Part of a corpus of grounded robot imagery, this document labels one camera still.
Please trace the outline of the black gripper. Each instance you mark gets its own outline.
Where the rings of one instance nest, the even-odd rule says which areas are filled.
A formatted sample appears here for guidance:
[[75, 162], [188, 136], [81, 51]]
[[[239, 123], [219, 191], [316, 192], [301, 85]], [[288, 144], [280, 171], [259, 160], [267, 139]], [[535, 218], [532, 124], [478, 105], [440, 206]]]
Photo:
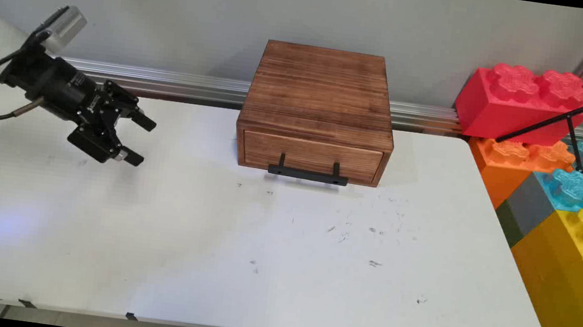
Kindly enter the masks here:
[[144, 156], [123, 146], [121, 141], [114, 142], [117, 123], [108, 127], [101, 121], [99, 106], [104, 103], [105, 111], [115, 111], [148, 132], [157, 127], [139, 107], [139, 98], [119, 84], [106, 80], [104, 100], [95, 81], [63, 58], [53, 58], [35, 47], [13, 57], [0, 72], [0, 83], [22, 89], [29, 101], [14, 110], [14, 117], [42, 108], [61, 120], [76, 123], [68, 136], [69, 143], [97, 162], [125, 161], [135, 167], [144, 162]]

